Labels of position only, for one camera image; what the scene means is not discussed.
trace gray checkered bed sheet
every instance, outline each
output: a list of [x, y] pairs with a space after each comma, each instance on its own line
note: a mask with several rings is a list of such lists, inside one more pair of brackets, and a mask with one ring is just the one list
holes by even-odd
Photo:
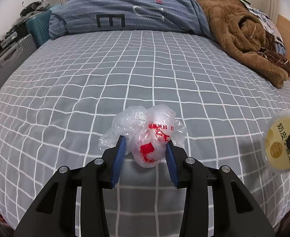
[[[290, 109], [290, 82], [275, 89], [215, 42], [160, 31], [109, 31], [48, 41], [0, 91], [0, 212], [16, 227], [62, 165], [101, 156], [98, 139], [131, 105], [165, 103], [188, 128], [186, 152], [230, 166], [275, 226], [290, 209], [290, 173], [262, 160], [267, 121]], [[209, 235], [213, 202], [209, 192]], [[185, 190], [166, 162], [141, 168], [127, 156], [119, 184], [104, 191], [111, 236], [178, 236]], [[79, 236], [80, 190], [76, 205]]]

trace bed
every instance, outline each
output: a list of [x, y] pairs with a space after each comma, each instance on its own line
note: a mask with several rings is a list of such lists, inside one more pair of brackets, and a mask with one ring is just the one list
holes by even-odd
[[[262, 160], [267, 121], [290, 109], [290, 82], [276, 89], [205, 37], [161, 31], [103, 31], [50, 40], [0, 91], [0, 212], [15, 228], [60, 166], [102, 155], [98, 139], [131, 105], [164, 103], [188, 128], [186, 152], [230, 166], [270, 223], [290, 210], [290, 173]], [[213, 234], [209, 190], [209, 236]], [[177, 236], [185, 190], [166, 162], [146, 169], [126, 156], [119, 184], [104, 190], [111, 236]], [[76, 203], [79, 236], [80, 190]]]

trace container lid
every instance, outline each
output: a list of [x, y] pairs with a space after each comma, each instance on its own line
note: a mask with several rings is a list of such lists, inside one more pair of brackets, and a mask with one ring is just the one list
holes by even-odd
[[290, 110], [272, 117], [264, 131], [261, 153], [271, 171], [290, 172], [290, 150], [286, 140], [290, 135]]

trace gray suitcase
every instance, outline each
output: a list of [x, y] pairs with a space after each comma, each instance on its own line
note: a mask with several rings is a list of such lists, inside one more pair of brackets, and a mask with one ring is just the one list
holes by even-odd
[[31, 34], [23, 37], [0, 56], [0, 89], [12, 75], [12, 73], [22, 65], [22, 63], [36, 51], [36, 44]]

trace crumpled clear plastic bag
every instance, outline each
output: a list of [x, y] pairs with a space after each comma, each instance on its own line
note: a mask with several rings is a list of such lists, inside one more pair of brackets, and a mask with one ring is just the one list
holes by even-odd
[[168, 141], [184, 148], [187, 129], [175, 116], [164, 104], [147, 110], [143, 106], [128, 107], [113, 118], [112, 127], [99, 139], [99, 148], [105, 151], [114, 147], [123, 135], [127, 141], [126, 154], [132, 152], [142, 167], [154, 167], [165, 157]]

